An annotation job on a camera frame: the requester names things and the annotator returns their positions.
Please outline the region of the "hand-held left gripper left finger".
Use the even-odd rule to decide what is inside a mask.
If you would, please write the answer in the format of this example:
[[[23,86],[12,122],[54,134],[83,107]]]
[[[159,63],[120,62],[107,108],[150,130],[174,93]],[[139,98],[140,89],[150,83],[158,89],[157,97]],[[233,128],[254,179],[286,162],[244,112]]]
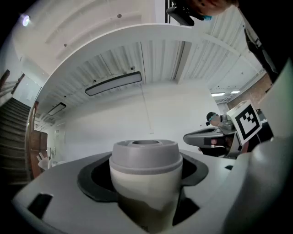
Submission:
[[[109,152],[55,166],[30,182],[12,204],[42,234],[135,234],[120,209]]]

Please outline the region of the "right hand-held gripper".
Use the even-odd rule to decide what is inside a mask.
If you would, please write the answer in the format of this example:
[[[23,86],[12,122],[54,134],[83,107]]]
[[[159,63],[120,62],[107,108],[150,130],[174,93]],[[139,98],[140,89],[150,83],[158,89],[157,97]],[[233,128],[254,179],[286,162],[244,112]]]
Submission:
[[[222,115],[218,127],[204,128],[186,134],[188,145],[200,148],[229,147],[225,158],[237,158],[244,145],[262,129],[262,124],[250,100],[240,102]]]

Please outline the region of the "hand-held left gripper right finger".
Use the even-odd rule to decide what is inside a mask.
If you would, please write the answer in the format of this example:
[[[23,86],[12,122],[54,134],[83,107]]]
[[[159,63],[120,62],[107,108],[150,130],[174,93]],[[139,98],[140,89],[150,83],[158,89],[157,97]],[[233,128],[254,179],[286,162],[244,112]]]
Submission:
[[[171,229],[173,234],[224,234],[225,219],[238,191],[237,160],[180,151],[188,159],[202,163],[208,170],[195,186],[184,186],[183,192],[199,209]]]

